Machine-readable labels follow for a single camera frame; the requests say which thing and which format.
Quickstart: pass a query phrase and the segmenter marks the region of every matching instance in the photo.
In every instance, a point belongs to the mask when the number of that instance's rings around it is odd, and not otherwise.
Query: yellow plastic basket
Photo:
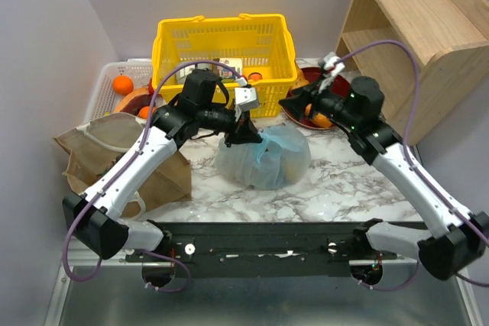
[[[239,15],[236,18],[167,19],[158,24],[153,45],[153,87],[178,63],[190,60],[239,57],[243,73],[248,77],[258,72],[263,79],[251,84],[257,89],[260,107],[251,117],[277,116],[278,101],[287,95],[297,79],[296,51],[283,15]],[[226,83],[234,98],[237,83]],[[165,83],[161,94],[166,101],[182,92],[182,85],[173,77]],[[216,89],[214,102],[223,102],[224,95]]]

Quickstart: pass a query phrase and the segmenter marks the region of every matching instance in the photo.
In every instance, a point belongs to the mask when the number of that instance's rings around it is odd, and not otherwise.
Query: red bowl
[[[318,67],[309,67],[309,68],[303,68],[301,69],[304,73],[304,77],[309,83],[315,82],[320,76],[321,76],[321,69]],[[332,91],[336,93],[337,95],[340,95],[342,97],[347,97],[348,96],[348,91],[350,90],[350,83],[348,83],[348,80],[343,78],[342,76],[337,76],[335,78],[335,81],[333,82],[332,85]],[[287,97],[290,97],[292,93],[289,91],[287,93]],[[328,127],[320,127],[316,124],[313,124],[308,118],[303,117],[300,121],[296,120],[295,118],[292,117],[292,115],[285,109],[282,108],[283,112],[285,112],[285,115],[298,124],[299,126],[305,127],[307,129],[311,130],[327,130]]]

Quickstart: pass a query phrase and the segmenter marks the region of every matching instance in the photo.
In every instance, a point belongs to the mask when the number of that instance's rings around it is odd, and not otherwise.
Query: brown paper bag
[[[107,115],[55,137],[70,155],[63,175],[80,194],[112,167],[143,131],[140,119],[125,113]],[[189,161],[177,151],[155,169],[139,188],[122,216],[133,218],[168,202],[190,199],[192,183]]]

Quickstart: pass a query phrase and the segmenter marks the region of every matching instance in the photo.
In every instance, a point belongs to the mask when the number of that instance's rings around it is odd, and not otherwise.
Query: black metal base
[[[170,232],[155,252],[185,263],[193,278],[275,276],[351,276],[350,260],[374,260],[377,252],[355,251],[352,233],[360,222],[328,223],[154,223]],[[394,223],[425,229],[421,222]],[[186,253],[192,244],[195,252]],[[383,253],[383,259],[395,259]],[[141,253],[127,255],[131,263],[161,262]],[[161,269],[162,273],[173,268]],[[176,277],[186,274],[176,267]]]
[[[63,212],[66,228],[70,228],[78,214],[88,202],[80,195],[71,192],[63,199]],[[128,228],[105,215],[106,210],[91,207],[73,233],[90,250],[103,260],[110,259],[128,240]]]
[[[471,223],[482,233],[489,231],[489,216],[481,212],[471,218]],[[422,240],[419,245],[419,260],[435,278],[447,280],[458,271],[482,257],[484,242],[466,224],[440,238]]]

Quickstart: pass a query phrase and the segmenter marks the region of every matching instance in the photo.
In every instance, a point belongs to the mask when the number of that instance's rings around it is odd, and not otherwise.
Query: stainless steel surface
[[[85,273],[89,267],[77,267]],[[412,263],[388,263],[380,286],[403,282]],[[375,292],[326,276],[198,279],[185,292],[144,288],[139,266],[104,266],[91,282],[70,283],[61,325],[469,325],[456,280],[424,270],[409,288]]]
[[[469,277],[467,268],[462,269],[459,273]],[[484,326],[472,285],[462,279],[457,279],[457,283],[472,326]]]
[[[66,276],[63,267],[60,266],[56,282],[54,283],[51,302],[49,304],[49,308],[47,309],[46,318],[44,319],[44,326],[52,326],[60,323],[69,286],[70,278]]]

